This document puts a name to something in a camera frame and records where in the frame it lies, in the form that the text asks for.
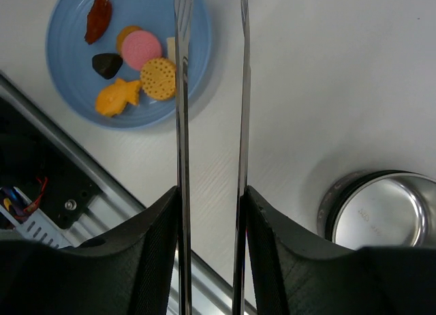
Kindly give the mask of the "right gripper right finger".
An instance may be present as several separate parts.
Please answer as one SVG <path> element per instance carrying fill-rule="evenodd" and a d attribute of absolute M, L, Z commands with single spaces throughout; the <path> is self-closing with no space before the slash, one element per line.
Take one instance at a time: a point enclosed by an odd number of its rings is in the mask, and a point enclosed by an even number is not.
<path fill-rule="evenodd" d="M 435 251 L 333 244 L 245 194 L 259 314 L 434 314 Z"/>

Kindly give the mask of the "metal tongs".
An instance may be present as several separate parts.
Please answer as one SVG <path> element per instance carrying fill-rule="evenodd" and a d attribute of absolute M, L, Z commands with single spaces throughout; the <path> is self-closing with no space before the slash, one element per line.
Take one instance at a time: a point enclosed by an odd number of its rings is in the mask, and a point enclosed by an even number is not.
<path fill-rule="evenodd" d="M 240 0 L 244 35 L 243 92 L 240 122 L 240 149 L 238 161 L 238 199 L 236 203 L 236 230 L 234 244 L 234 274 L 232 285 L 232 313 L 245 313 L 245 244 L 247 211 L 243 205 L 247 189 L 249 116 L 251 97 L 249 0 Z M 177 182 L 181 195 L 178 229 L 179 313 L 192 313 L 191 291 L 191 219 L 189 182 L 189 119 L 188 119 L 188 65 L 191 15 L 193 0 L 174 0 L 176 51 L 176 136 Z"/>

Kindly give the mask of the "yellow dotted round biscuit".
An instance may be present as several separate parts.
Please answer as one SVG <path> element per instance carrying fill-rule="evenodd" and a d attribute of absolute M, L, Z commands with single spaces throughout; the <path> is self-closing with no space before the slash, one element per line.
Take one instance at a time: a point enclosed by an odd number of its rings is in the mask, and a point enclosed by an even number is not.
<path fill-rule="evenodd" d="M 169 59 L 148 60 L 140 70 L 143 91 L 152 99 L 166 101 L 176 94 L 176 66 Z"/>

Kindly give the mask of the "pink round cookie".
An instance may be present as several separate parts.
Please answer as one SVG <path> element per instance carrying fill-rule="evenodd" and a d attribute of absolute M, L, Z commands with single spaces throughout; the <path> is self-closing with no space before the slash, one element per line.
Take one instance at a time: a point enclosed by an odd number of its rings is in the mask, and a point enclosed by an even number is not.
<path fill-rule="evenodd" d="M 121 51 L 126 64 L 137 71 L 140 71 L 147 61 L 160 58 L 163 54 L 156 36 L 143 30 L 130 33 L 125 38 Z"/>

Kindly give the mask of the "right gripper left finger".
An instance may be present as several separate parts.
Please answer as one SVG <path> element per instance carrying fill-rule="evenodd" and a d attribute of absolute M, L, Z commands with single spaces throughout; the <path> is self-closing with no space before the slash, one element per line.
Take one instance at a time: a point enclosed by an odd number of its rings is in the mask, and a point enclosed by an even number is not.
<path fill-rule="evenodd" d="M 2 314 L 165 314 L 178 236 L 179 195 L 78 247 L 1 242 Z"/>

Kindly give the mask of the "pale cheese block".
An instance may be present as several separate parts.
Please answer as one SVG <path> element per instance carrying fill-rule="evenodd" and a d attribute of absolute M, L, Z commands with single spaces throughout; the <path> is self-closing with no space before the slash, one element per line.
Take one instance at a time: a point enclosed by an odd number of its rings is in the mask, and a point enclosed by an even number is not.
<path fill-rule="evenodd" d="M 176 63 L 176 44 L 175 44 L 175 37 L 168 37 L 166 39 L 166 44 L 167 44 L 167 56 L 168 59 L 173 62 Z"/>

